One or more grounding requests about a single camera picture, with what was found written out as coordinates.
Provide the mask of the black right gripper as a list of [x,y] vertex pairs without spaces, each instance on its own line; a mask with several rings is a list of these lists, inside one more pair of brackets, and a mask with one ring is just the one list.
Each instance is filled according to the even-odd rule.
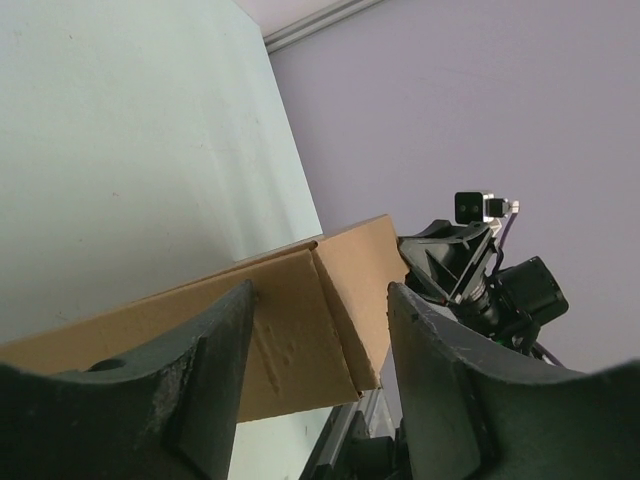
[[399,238],[409,268],[405,284],[426,301],[448,308],[491,305],[486,267],[497,253],[500,222],[454,225],[435,220],[421,233]]

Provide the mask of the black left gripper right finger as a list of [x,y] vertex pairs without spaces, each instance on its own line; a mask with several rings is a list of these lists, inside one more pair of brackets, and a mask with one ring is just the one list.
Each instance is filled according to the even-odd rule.
[[639,363],[583,373],[523,356],[401,283],[388,323],[416,479],[635,479]]

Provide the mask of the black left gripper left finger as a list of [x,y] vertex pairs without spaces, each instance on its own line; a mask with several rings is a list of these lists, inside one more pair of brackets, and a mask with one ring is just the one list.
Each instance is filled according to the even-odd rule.
[[85,371],[1,367],[5,479],[224,479],[252,335],[243,281],[203,312]]

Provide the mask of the brown cardboard box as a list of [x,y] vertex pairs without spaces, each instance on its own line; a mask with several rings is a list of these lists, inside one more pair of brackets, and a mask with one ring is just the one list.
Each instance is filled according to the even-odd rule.
[[380,384],[390,346],[387,288],[407,272],[396,241],[392,219],[378,216],[10,342],[1,358],[45,374],[86,369],[184,323],[249,280],[257,303],[239,420],[349,403]]

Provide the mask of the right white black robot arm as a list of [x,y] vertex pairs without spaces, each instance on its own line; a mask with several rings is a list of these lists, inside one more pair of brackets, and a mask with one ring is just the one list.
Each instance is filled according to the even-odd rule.
[[559,366],[538,336],[543,326],[568,311],[569,303],[540,257],[502,266],[497,226],[435,220],[417,235],[400,237],[398,252],[409,269],[405,284],[476,333]]

